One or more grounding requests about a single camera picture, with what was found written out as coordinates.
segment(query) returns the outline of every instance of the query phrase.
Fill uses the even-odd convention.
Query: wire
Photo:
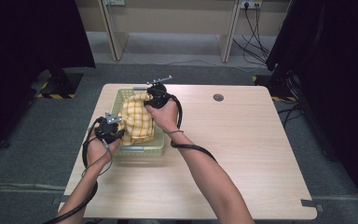
[[[110,167],[112,166],[112,164],[113,164],[113,154],[112,154],[112,152],[110,151],[109,146],[107,145],[106,141],[105,141],[104,139],[101,139],[101,141],[103,141],[103,145],[104,145],[104,147],[106,148],[106,151],[104,152],[104,154],[103,154],[98,160],[96,160],[96,161],[93,162],[92,164],[88,165],[88,166],[86,167],[86,169],[83,171],[83,173],[81,174],[81,176],[83,176],[83,175],[86,173],[86,171],[87,171],[92,165],[94,165],[95,163],[97,163],[98,161],[100,161],[107,153],[110,154],[110,163],[109,163],[109,166],[108,166],[104,171],[102,171],[99,175],[103,175],[104,173],[106,173],[106,171],[108,171],[108,170],[110,169]]]
[[[152,90],[151,90],[151,92],[147,91],[148,93],[153,93],[152,91],[158,91],[158,92],[167,94],[170,98],[172,98],[175,101],[176,106],[178,107],[178,114],[179,114],[178,115],[178,120],[177,120],[177,123],[176,123],[176,127],[180,130],[180,126],[182,124],[183,109],[182,109],[182,105],[180,104],[180,101],[178,100],[178,98],[176,98],[176,96],[174,96],[172,94],[167,93],[166,91],[160,91],[160,90],[157,90],[157,89],[153,89],[153,87],[150,87],[150,89],[152,89]],[[200,147],[200,146],[192,145],[192,144],[176,144],[176,143],[173,142],[173,140],[171,140],[171,147],[196,149],[196,150],[198,150],[200,152],[205,153],[210,158],[212,158],[214,161],[216,161],[216,158],[212,155],[212,153],[210,151],[208,151],[207,149],[205,149],[204,147]]]
[[[292,118],[289,119],[290,114],[291,114],[294,110],[301,109],[301,108],[298,108],[299,106],[300,106],[300,104],[296,104],[296,105],[294,105],[291,109],[284,109],[284,110],[281,110],[281,111],[278,112],[279,114],[280,114],[280,113],[283,113],[283,112],[288,112],[288,113],[286,114],[286,118],[284,119],[284,121],[283,121],[283,123],[282,123],[284,129],[285,129],[285,127],[286,127],[286,123],[287,123],[288,120],[296,119],[296,118],[298,118],[299,116],[301,116],[301,115],[303,114],[303,112],[301,111],[301,113],[300,113],[299,115],[294,116],[294,117],[292,117]]]
[[[245,58],[245,52],[250,54],[251,56],[253,56],[255,59],[257,59],[258,61],[260,61],[260,63],[255,63],[255,64],[259,64],[261,66],[266,66],[266,60],[267,57],[269,55],[269,50],[267,48],[265,48],[262,44],[261,44],[261,40],[260,40],[260,33],[259,33],[259,20],[260,20],[260,7],[256,7],[256,11],[255,11],[255,15],[256,15],[256,23],[255,23],[255,28],[253,27],[252,23],[249,20],[249,16],[247,13],[247,8],[245,9],[245,16],[246,16],[246,20],[248,21],[249,27],[252,31],[252,35],[250,37],[250,39],[246,39],[243,35],[242,38],[245,41],[245,47],[240,45],[237,40],[233,40],[234,43],[239,46],[242,50],[242,56],[243,59],[247,62],[247,63],[255,63],[255,62],[249,62],[248,60],[246,60]],[[251,43],[252,39],[255,38],[256,42],[258,43],[258,46]],[[248,50],[248,46],[253,46],[256,49],[259,49],[262,53],[262,56],[257,55],[256,53]]]
[[[242,45],[240,45],[240,44],[237,42],[237,40],[233,39],[233,42],[234,42],[234,44],[236,44],[238,47],[240,47],[240,48],[242,49],[242,51],[243,51],[242,57],[243,57],[243,59],[244,59],[247,63],[258,64],[259,67],[261,67],[261,66],[266,66],[264,60],[263,60],[260,56],[258,56],[257,54],[251,52],[250,50],[246,49],[246,48],[243,47]],[[260,63],[249,62],[248,60],[246,60],[246,58],[245,58],[245,52],[248,53],[248,54],[250,54],[251,56],[253,56],[253,57],[254,57],[255,59],[257,59],[258,61],[260,61]]]
[[[127,53],[129,54],[132,54],[127,48],[124,48],[124,50],[126,50]],[[208,65],[212,65],[212,66],[216,66],[216,67],[227,67],[227,68],[235,68],[235,69],[239,69],[243,72],[254,72],[255,70],[259,69],[261,66],[265,66],[264,64],[260,64],[260,66],[257,66],[256,68],[254,69],[250,69],[250,70],[247,70],[247,69],[243,69],[243,68],[240,68],[240,67],[237,67],[237,66],[229,66],[229,65],[222,65],[222,64],[216,64],[216,63],[209,63],[209,62],[206,62],[202,59],[194,59],[194,60],[189,60],[189,61],[182,61],[182,62],[178,62],[178,61],[174,61],[174,62],[170,62],[170,63],[139,63],[139,62],[136,62],[134,59],[131,59],[134,63],[136,64],[141,64],[141,65],[145,65],[145,64],[153,64],[153,65],[170,65],[170,64],[180,64],[180,63],[194,63],[194,62],[202,62],[202,63],[206,63]]]

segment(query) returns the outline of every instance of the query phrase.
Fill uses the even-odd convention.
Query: person's right arm
[[[155,109],[149,105],[146,109],[152,114],[156,124],[175,144],[194,145],[184,133],[174,132],[178,131],[176,127],[178,112],[174,101],[169,101],[161,109]],[[220,223],[254,223],[241,193],[216,161],[195,149],[180,148],[179,151]]]

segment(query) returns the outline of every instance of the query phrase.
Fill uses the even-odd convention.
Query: yellow black tape
[[[38,98],[48,98],[48,99],[60,100],[60,99],[74,99],[75,95],[74,94],[39,93],[37,95],[37,97]]]
[[[259,86],[258,82],[257,82],[257,77],[252,77],[252,80],[256,86]],[[273,101],[284,101],[284,102],[295,102],[296,101],[295,97],[271,96],[271,99]]]

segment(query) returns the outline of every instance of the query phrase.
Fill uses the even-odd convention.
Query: towel
[[[146,91],[135,94],[124,101],[118,113],[122,121],[118,124],[119,130],[125,130],[121,145],[130,146],[154,139],[155,122],[147,112],[144,101],[152,98]]]

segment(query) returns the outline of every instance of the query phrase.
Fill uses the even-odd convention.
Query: plastic basket
[[[119,89],[116,100],[112,106],[112,115],[117,116],[124,101],[136,94],[134,89]],[[164,132],[156,125],[154,139],[152,141],[121,146],[116,150],[114,157],[160,157],[164,148]]]

